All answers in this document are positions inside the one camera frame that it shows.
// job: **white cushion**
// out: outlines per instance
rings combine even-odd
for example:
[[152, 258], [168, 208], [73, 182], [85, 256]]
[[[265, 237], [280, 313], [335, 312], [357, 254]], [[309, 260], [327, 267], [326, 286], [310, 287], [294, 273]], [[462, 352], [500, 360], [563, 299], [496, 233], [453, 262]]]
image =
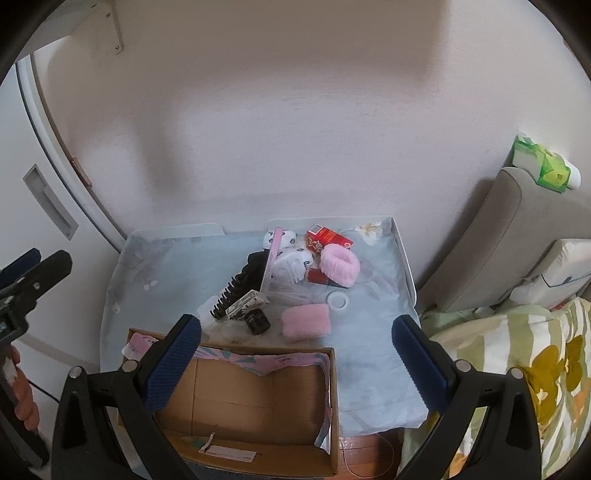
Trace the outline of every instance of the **white cushion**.
[[556, 240], [548, 254], [509, 298], [550, 309], [577, 293], [591, 277], [591, 240]]

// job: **pink hair scrunchie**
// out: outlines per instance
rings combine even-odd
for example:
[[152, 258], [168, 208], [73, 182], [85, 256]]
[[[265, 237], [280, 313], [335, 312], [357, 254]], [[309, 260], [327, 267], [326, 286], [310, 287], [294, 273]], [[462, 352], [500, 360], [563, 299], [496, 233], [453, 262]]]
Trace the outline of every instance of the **pink hair scrunchie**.
[[348, 248], [328, 244], [320, 254], [320, 269], [332, 281], [344, 287], [352, 287], [359, 275], [359, 259]]

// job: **paper tag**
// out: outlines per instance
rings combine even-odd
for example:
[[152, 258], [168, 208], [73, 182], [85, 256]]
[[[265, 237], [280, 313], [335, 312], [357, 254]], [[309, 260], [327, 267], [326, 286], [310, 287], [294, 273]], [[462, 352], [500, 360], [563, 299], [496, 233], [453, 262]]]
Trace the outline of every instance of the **paper tag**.
[[208, 438], [208, 439], [207, 439], [207, 441], [205, 442], [205, 445], [203, 445], [203, 446], [202, 446], [202, 447], [199, 449], [199, 453], [205, 453], [205, 450], [207, 450], [207, 447], [209, 447], [209, 446], [212, 444], [213, 436], [214, 436], [215, 434], [216, 434], [216, 433], [215, 433], [215, 432], [213, 432], [213, 433], [212, 433], [212, 434], [209, 436], [209, 438]]
[[142, 335], [141, 333], [135, 332], [129, 343], [123, 347], [121, 353], [128, 360], [140, 361], [146, 352], [150, 349], [153, 343], [158, 340], [150, 335]]
[[291, 355], [277, 355], [277, 363], [282, 365], [286, 362], [295, 362], [297, 359], [295, 359], [293, 356]]
[[210, 448], [207, 449], [205, 455], [226, 458], [228, 460], [238, 460], [239, 462], [251, 463], [255, 458], [256, 452], [249, 452], [248, 450], [238, 450], [235, 448], [212, 445]]

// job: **wooden floor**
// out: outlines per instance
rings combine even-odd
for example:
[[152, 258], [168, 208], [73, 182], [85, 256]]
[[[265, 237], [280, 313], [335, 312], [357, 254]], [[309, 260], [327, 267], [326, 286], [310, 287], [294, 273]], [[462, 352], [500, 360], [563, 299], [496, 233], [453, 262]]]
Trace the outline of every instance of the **wooden floor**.
[[381, 433], [388, 439], [394, 448], [394, 461], [392, 462], [392, 450], [388, 444], [378, 435], [341, 438], [342, 450], [339, 452], [339, 474], [333, 480], [359, 480], [345, 467], [343, 452], [347, 458], [350, 470], [359, 476], [375, 478], [378, 480], [390, 480], [396, 476], [400, 464], [401, 429], [389, 430]]

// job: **floral cloth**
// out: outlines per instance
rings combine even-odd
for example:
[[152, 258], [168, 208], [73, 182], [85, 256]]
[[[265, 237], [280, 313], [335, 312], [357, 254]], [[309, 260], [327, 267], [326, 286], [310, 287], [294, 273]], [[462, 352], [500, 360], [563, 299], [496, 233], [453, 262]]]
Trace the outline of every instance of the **floral cloth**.
[[[540, 432], [542, 472], [562, 468], [585, 439], [591, 423], [591, 303], [575, 298], [561, 310], [521, 306], [489, 318], [471, 320], [431, 337], [452, 359], [468, 360], [478, 370], [504, 374], [520, 367], [530, 388]], [[476, 410], [449, 476], [459, 473], [474, 445], [485, 408]], [[406, 464], [434, 425], [427, 420], [406, 430]]]
[[370, 247], [378, 243], [382, 238], [384, 230], [382, 229], [382, 222], [368, 223], [367, 225], [358, 226], [355, 231], [361, 236], [363, 241]]

